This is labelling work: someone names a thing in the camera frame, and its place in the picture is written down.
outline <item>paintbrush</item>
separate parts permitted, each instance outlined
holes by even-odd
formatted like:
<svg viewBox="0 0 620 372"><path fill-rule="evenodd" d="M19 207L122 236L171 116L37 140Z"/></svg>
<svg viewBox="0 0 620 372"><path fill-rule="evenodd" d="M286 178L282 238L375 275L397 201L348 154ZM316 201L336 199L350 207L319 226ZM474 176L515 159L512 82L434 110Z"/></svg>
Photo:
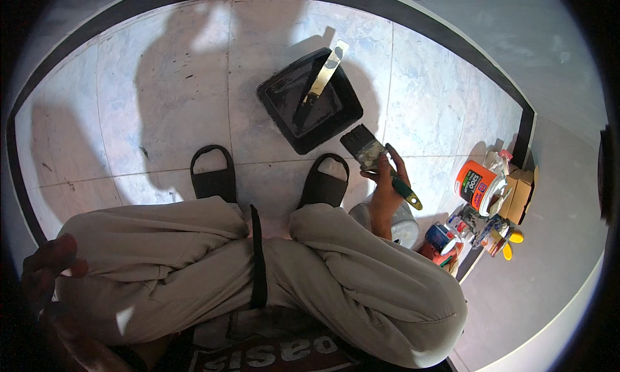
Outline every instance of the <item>paintbrush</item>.
<svg viewBox="0 0 620 372"><path fill-rule="evenodd" d="M312 111L312 107L314 106L316 101L319 100L319 97L321 97L323 89L325 89L325 86L336 72L336 68L342 61L342 58L344 57L345 52L346 50L348 50L348 48L348 43L342 40L338 40L336 46L321 67L321 70L316 76L316 79L314 79L312 86L303 97L303 100L299 102L299 105L297 106L297 109L293 114L293 123L297 127L298 132L301 132L304 123L306 123L306 119Z"/></svg>
<svg viewBox="0 0 620 372"><path fill-rule="evenodd" d="M340 138L340 143L342 143L345 149L360 163L361 170L375 173L379 171L379 167L377 166L379 156L388 152L364 125L359 125L343 135ZM405 201L411 204L415 209L421 211L422 203L420 199L415 195L414 191L400 179L393 167L391 168L390 175L392 176L392 187L396 190L396 193L401 195Z"/></svg>

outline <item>hand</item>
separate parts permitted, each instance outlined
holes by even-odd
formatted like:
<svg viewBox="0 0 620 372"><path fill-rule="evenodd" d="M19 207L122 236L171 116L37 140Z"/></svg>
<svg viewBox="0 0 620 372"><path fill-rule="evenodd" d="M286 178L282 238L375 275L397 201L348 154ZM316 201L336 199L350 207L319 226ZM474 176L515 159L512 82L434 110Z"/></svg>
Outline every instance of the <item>hand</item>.
<svg viewBox="0 0 620 372"><path fill-rule="evenodd" d="M391 144L386 144L386 148L394 164L396 164L398 176L407 186L411 186L407 175L407 169L405 168L405 163L402 161L402 158L400 158ZM376 236L392 240L392 217L394 212L396 212L400 204L404 201L404 198L396 193L396 190L392 187L392 177L390 175L392 166L389 164L388 157L384 154L380 155L377 165L379 167L377 173L360 172L362 177L366 177L377 183L377 188L375 189L373 199L370 201L368 209L370 213L370 229Z"/></svg>
<svg viewBox="0 0 620 372"><path fill-rule="evenodd" d="M24 259L22 291L67 370L129 372L131 369L120 357L82 329L67 307L51 302L58 276L81 278L88 273L88 263L76 258L77 251L76 240L69 234L39 247Z"/></svg>

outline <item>paint stain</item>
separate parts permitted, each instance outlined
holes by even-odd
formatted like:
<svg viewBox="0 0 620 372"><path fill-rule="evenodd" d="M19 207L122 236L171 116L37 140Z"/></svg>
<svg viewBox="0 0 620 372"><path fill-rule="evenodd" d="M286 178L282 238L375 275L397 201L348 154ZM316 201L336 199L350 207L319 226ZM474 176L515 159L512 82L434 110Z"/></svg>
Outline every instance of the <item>paint stain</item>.
<svg viewBox="0 0 620 372"><path fill-rule="evenodd" d="M138 146L138 149L140 149L140 151L142 151L142 154L144 154L144 156L146 157L146 159L150 160L150 159L149 159L149 153L148 153L148 151L146 151L146 149L145 149L144 147L142 147L142 146Z"/></svg>

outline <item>blue paint can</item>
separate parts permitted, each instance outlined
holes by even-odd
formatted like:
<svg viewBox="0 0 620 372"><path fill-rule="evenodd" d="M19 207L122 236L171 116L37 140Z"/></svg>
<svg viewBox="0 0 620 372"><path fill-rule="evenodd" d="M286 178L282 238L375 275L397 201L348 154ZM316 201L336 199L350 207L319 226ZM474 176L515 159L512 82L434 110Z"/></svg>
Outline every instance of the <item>blue paint can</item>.
<svg viewBox="0 0 620 372"><path fill-rule="evenodd" d="M432 245L440 255L445 255L453 249L456 244L456 237L446 226L436 222L431 225L426 233L427 242Z"/></svg>

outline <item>orange paint bucket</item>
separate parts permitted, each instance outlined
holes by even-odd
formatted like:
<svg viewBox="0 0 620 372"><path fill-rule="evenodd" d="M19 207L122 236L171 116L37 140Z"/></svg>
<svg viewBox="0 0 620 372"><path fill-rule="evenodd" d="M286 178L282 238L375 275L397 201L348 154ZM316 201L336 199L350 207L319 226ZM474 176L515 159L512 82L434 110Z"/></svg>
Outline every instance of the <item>orange paint bucket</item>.
<svg viewBox="0 0 620 372"><path fill-rule="evenodd" d="M489 215L489 202L494 194L501 193L506 180L479 163L469 160L461 167L454 182L454 191L480 213Z"/></svg>

